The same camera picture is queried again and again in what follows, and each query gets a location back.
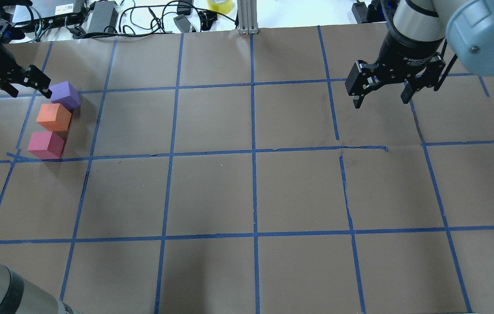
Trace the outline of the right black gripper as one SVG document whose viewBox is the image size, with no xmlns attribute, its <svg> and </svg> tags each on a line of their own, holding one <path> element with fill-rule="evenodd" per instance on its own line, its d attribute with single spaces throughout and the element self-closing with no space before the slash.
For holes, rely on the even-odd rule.
<svg viewBox="0 0 494 314">
<path fill-rule="evenodd" d="M 446 65 L 438 51 L 441 42 L 416 41 L 388 31 L 375 62 L 357 60 L 346 78 L 355 109 L 360 109 L 366 95 L 387 84 L 406 83 L 401 93 L 405 105 L 423 88 L 439 89 Z"/>
</svg>

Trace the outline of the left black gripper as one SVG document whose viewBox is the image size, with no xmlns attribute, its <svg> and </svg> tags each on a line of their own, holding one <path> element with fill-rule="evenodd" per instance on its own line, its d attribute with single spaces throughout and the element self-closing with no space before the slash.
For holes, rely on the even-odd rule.
<svg viewBox="0 0 494 314">
<path fill-rule="evenodd" d="M 23 68 L 18 65 L 14 56 L 0 44 L 0 90 L 9 96 L 18 97 L 15 84 L 29 87 L 40 92 L 44 97 L 51 98 L 51 79 L 35 65 Z"/>
</svg>

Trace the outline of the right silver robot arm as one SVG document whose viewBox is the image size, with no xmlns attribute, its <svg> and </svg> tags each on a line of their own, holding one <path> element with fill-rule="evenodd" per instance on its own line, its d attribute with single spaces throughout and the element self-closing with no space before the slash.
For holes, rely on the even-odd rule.
<svg viewBox="0 0 494 314">
<path fill-rule="evenodd" d="M 454 63 L 494 77 L 494 0 L 379 0 L 387 34 L 375 62 L 357 60 L 345 87 L 356 109 L 366 95 L 405 84 L 404 104 L 423 88 L 438 91 Z"/>
</svg>

